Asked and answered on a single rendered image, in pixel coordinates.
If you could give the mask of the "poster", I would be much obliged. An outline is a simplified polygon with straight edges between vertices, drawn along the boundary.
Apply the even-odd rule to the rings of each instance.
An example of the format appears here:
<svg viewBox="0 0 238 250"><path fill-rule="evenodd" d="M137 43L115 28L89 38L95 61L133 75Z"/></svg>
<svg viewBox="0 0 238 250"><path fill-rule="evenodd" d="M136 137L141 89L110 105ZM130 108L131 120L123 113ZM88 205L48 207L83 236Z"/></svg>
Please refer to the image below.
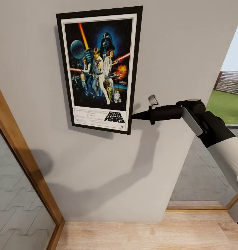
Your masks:
<svg viewBox="0 0 238 250"><path fill-rule="evenodd" d="M142 12L56 14L72 126L131 134Z"/></svg>

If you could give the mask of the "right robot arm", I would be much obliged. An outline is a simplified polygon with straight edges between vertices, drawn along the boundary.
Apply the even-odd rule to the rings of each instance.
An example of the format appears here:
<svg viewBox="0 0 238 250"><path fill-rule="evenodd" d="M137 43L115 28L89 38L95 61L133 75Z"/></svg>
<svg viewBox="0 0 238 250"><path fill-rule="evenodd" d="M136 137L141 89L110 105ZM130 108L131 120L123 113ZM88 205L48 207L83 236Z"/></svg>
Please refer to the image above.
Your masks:
<svg viewBox="0 0 238 250"><path fill-rule="evenodd" d="M131 116L132 119L155 121L185 120L210 152L227 181L238 194L238 137L225 125L222 118L206 111L201 99L178 101L175 105L161 106L156 95L148 97L151 104L147 112Z"/></svg>

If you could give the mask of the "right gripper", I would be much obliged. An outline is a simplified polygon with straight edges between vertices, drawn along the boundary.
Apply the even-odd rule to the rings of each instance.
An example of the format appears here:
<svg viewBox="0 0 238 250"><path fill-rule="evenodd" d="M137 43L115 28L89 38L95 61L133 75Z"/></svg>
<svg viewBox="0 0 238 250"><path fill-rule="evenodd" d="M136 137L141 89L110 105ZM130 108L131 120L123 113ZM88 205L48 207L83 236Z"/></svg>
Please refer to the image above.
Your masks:
<svg viewBox="0 0 238 250"><path fill-rule="evenodd" d="M155 121L170 120L171 110L169 105L156 107L155 109L152 109L151 106L148 107L149 110L147 112L133 115L131 116L131 118L140 120L150 120L151 125L154 125Z"/></svg>

